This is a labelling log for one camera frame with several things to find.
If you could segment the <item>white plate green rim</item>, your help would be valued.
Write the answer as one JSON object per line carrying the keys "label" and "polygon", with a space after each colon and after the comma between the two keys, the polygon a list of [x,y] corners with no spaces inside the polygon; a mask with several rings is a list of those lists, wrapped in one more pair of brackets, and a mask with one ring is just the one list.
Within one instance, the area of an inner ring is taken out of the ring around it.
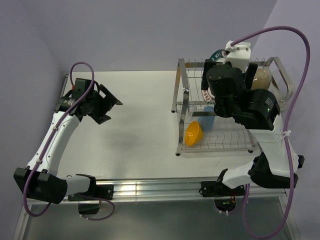
{"label": "white plate green rim", "polygon": [[229,54],[228,51],[224,49],[219,49],[215,51],[209,59],[206,59],[204,61],[202,77],[201,77],[201,95],[203,97],[203,100],[206,103],[212,102],[215,98],[209,89],[206,73],[208,72],[209,69],[211,69],[215,65],[222,64],[225,61],[228,54]]}

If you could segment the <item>beige floral ceramic bowl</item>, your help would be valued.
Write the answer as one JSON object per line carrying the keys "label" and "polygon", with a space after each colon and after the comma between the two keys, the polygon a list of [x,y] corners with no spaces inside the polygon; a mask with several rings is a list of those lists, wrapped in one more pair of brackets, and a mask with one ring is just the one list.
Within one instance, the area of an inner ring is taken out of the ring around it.
{"label": "beige floral ceramic bowl", "polygon": [[258,68],[254,75],[251,90],[265,89],[268,90],[271,85],[271,77],[266,70]]}

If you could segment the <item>blue plastic cup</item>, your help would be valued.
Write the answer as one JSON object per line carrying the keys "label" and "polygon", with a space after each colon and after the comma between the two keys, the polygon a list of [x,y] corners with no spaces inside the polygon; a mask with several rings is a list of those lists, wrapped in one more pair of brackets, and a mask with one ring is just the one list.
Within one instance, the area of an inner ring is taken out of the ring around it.
{"label": "blue plastic cup", "polygon": [[[213,106],[206,106],[203,110],[205,113],[214,112]],[[197,119],[197,122],[199,123],[201,130],[204,133],[210,132],[213,129],[213,125],[215,122],[215,115],[208,115],[208,116],[200,116]]]}

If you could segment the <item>orange plastic bowl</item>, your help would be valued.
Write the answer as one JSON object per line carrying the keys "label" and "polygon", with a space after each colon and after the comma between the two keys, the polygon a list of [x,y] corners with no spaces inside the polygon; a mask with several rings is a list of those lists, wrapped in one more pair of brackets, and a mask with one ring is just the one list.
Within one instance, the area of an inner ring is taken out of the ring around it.
{"label": "orange plastic bowl", "polygon": [[204,133],[200,124],[197,121],[192,121],[186,129],[185,144],[191,147],[199,143],[203,139]]}

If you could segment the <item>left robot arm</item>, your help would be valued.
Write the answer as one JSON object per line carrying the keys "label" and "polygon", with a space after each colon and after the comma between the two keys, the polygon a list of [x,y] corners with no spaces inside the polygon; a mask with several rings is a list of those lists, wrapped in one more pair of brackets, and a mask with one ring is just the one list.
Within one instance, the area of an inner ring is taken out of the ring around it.
{"label": "left robot arm", "polygon": [[75,194],[86,200],[95,198],[98,188],[94,176],[59,178],[59,164],[83,117],[91,117],[101,125],[111,119],[107,112],[121,104],[104,85],[77,78],[73,88],[57,101],[50,128],[36,154],[25,168],[18,167],[13,174],[23,196],[50,204],[59,204],[66,196]]}

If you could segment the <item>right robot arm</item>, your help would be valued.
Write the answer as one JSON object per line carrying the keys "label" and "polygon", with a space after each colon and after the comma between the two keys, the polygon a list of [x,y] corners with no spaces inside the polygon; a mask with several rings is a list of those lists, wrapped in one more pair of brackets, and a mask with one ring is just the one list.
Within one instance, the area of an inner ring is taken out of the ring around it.
{"label": "right robot arm", "polygon": [[205,60],[201,87],[214,96],[214,113],[233,118],[258,141],[261,153],[249,163],[222,170],[216,181],[202,182],[204,197],[226,197],[245,194],[244,186],[256,184],[266,189],[289,189],[298,182],[297,169],[304,156],[286,147],[288,132],[283,129],[280,107],[275,95],[267,89],[252,90],[258,65],[249,63],[245,71]]}

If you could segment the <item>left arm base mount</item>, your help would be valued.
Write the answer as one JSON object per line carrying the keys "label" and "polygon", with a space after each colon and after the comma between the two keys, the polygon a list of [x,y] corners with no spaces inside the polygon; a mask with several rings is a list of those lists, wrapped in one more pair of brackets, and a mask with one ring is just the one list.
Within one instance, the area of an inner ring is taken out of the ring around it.
{"label": "left arm base mount", "polygon": [[95,192],[92,195],[88,193],[78,193],[74,195],[68,196],[68,201],[86,201],[86,200],[94,200],[95,198],[112,200],[114,193],[114,185],[106,184],[106,185],[97,185],[95,188]]}

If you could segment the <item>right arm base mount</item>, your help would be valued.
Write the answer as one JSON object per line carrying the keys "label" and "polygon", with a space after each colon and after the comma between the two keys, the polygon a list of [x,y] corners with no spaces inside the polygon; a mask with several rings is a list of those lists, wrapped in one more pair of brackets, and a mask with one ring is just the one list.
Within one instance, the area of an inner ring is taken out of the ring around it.
{"label": "right arm base mount", "polygon": [[204,198],[208,197],[237,197],[245,195],[245,187],[243,185],[236,188],[229,188],[216,181],[202,181],[200,183],[199,194]]}

